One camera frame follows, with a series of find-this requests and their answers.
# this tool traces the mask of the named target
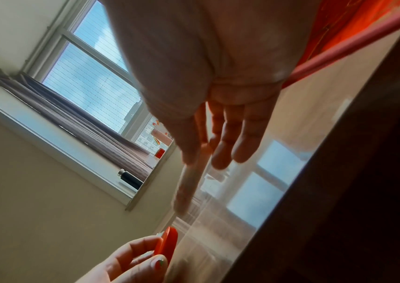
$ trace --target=finger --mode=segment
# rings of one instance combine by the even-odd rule
[[[198,128],[200,143],[208,142],[208,130],[206,128],[206,103],[202,103],[195,112],[195,122]]]
[[[112,283],[160,283],[166,275],[165,256],[155,255],[117,277]]]
[[[194,117],[161,121],[180,147],[182,161],[194,164],[200,154],[200,137]]]
[[[225,169],[231,163],[231,153],[234,144],[240,136],[245,107],[225,106],[225,124],[223,125],[222,138],[214,154],[211,164],[218,170]]]
[[[278,95],[245,106],[242,133],[232,152],[239,163],[247,161],[258,149],[273,113]]]
[[[144,253],[143,255],[140,255],[140,256],[134,258],[131,261],[131,263],[128,265],[128,269],[138,265],[141,262],[146,261],[147,259],[149,259],[152,256],[153,256],[153,251],[149,251],[149,252]]]
[[[267,100],[281,90],[281,83],[238,86],[228,84],[213,84],[209,98],[223,105],[246,105]]]
[[[225,123],[225,116],[223,115],[223,105],[217,101],[208,101],[208,107],[211,111],[212,116],[212,137],[209,144],[213,151],[218,146],[220,139],[222,137],[223,124]]]
[[[110,280],[115,279],[124,271],[129,269],[131,261],[148,252],[154,250],[161,238],[158,236],[148,236],[126,243],[113,252],[105,261],[106,271]]]

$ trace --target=orange fabric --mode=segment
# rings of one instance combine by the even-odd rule
[[[400,0],[323,0],[298,65],[350,38],[400,7]]]

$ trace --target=window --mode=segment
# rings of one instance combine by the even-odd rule
[[[155,154],[148,112],[128,73],[103,5],[79,0],[29,71],[126,139]]]

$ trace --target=small red object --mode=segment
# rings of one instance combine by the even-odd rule
[[[167,258],[168,264],[170,264],[177,241],[178,231],[173,227],[168,227],[156,245],[153,255],[164,255]]]
[[[154,155],[156,158],[160,159],[162,157],[162,155],[165,153],[166,151],[162,148],[160,148],[156,154]]]

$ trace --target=window sill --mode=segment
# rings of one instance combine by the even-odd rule
[[[139,190],[137,193],[133,187],[117,176],[121,168],[84,146],[1,87],[0,122],[125,206],[130,204],[135,195],[140,196],[145,191]],[[151,183],[171,152],[173,149],[169,149],[153,169],[143,184],[144,189]]]

